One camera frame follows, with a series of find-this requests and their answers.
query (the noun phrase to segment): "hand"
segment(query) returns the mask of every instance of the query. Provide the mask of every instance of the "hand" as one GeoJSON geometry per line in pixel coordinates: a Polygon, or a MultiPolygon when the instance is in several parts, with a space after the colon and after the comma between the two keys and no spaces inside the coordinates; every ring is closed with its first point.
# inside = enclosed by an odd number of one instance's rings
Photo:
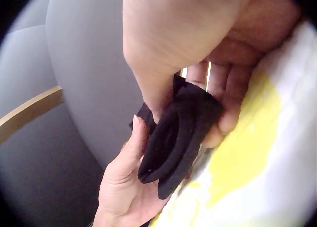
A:
{"type": "Polygon", "coordinates": [[[172,77],[206,88],[225,111],[204,140],[214,147],[236,125],[258,61],[300,17],[293,0],[123,0],[123,50],[155,122],[172,100],[172,77]]]}
{"type": "Polygon", "coordinates": [[[142,184],[137,177],[147,137],[144,121],[134,116],[130,139],[105,170],[93,227],[139,227],[167,203],[158,197],[158,180],[142,184]]]}

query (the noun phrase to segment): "black fabric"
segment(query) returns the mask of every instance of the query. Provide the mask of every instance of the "black fabric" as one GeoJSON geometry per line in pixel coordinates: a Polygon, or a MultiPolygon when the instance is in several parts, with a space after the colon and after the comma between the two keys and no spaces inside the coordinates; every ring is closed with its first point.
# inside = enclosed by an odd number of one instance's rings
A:
{"type": "Polygon", "coordinates": [[[176,75],[173,97],[157,125],[146,104],[138,113],[150,134],[138,178],[144,184],[159,179],[160,199],[166,199],[184,179],[200,143],[223,110],[209,93],[176,75]]]}

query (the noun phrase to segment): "finger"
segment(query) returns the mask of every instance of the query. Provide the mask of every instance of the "finger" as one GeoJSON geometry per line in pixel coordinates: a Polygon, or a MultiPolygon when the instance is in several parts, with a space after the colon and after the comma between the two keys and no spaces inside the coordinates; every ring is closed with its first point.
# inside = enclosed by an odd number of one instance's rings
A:
{"type": "Polygon", "coordinates": [[[231,65],[216,65],[211,63],[207,92],[218,101],[222,100],[226,90],[227,78],[231,65]]]}
{"type": "Polygon", "coordinates": [[[229,72],[222,99],[224,112],[218,123],[222,134],[229,133],[238,122],[241,104],[248,90],[252,70],[251,66],[233,65],[229,72]]]}
{"type": "Polygon", "coordinates": [[[119,155],[107,166],[105,175],[112,181],[122,180],[137,167],[147,141],[147,129],[144,120],[133,118],[133,131],[130,139],[122,147],[119,155]]]}
{"type": "Polygon", "coordinates": [[[224,135],[220,133],[218,124],[214,124],[205,136],[202,145],[206,148],[214,148],[222,142],[223,138],[224,135]]]}
{"type": "Polygon", "coordinates": [[[200,63],[188,67],[186,81],[206,90],[208,65],[209,62],[204,59],[200,63]]]}

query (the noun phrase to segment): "wooden edge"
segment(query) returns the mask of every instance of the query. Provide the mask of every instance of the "wooden edge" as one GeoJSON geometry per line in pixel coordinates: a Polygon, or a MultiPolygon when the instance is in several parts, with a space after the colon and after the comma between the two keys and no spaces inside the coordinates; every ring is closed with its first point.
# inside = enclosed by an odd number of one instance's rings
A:
{"type": "Polygon", "coordinates": [[[0,145],[16,131],[63,103],[62,89],[57,86],[23,103],[0,119],[0,145]]]}

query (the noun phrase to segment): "white fabric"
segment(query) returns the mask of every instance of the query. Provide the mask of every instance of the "white fabric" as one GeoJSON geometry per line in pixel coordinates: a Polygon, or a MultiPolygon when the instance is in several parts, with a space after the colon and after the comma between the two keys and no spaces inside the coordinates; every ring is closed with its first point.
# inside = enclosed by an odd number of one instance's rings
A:
{"type": "Polygon", "coordinates": [[[302,226],[316,207],[316,71],[304,22],[259,63],[237,127],[150,226],[302,226]]]}

